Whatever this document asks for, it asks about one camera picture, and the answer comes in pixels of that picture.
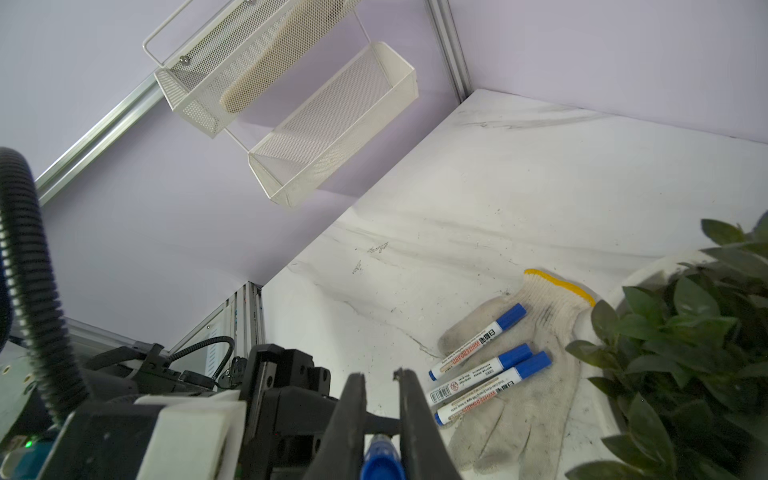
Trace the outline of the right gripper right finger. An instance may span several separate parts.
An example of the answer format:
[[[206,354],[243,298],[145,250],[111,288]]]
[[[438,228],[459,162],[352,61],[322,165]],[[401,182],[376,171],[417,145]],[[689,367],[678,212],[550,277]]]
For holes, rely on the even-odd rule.
[[[393,377],[399,384],[400,452],[406,478],[460,480],[416,373],[400,368]]]

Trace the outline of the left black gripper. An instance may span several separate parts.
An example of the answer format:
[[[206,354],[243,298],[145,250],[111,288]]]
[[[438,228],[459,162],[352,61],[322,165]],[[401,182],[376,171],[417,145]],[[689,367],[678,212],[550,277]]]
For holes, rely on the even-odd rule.
[[[330,384],[330,371],[302,351],[251,350],[240,387],[247,413],[237,478],[304,479],[341,397],[331,396]],[[398,420],[366,411],[363,460],[374,435],[399,432]]]

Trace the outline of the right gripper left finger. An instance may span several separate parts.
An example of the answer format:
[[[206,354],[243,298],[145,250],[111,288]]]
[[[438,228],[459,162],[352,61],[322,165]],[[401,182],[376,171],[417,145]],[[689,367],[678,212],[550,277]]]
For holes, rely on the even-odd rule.
[[[362,373],[351,374],[304,479],[358,479],[363,464],[366,386]]]

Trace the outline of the white marker pen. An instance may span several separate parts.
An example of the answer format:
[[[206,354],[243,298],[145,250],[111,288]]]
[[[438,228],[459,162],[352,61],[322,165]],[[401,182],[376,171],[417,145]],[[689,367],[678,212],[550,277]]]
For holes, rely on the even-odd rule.
[[[455,400],[438,408],[434,414],[434,418],[438,425],[447,425],[455,421],[461,415],[502,393],[504,390],[522,382],[551,365],[552,360],[546,352],[541,351],[533,353],[533,356],[528,360],[459,393]]]
[[[428,371],[429,378],[441,379],[526,315],[522,304],[505,302],[501,297],[483,303],[441,335],[438,349],[443,358]]]
[[[521,344],[429,391],[426,394],[427,403],[430,407],[437,406],[532,356],[531,348],[527,344]]]

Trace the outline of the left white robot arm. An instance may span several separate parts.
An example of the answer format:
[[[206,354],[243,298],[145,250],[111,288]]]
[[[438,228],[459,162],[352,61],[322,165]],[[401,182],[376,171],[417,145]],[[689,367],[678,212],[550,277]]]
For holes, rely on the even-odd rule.
[[[187,382],[148,353],[136,379],[101,376],[76,364],[62,327],[32,334],[33,404],[11,434],[31,440],[10,450],[5,479],[355,479],[368,435],[394,436],[396,419],[366,409],[362,376],[340,398],[330,372],[298,350],[254,347],[240,385],[216,391]]]

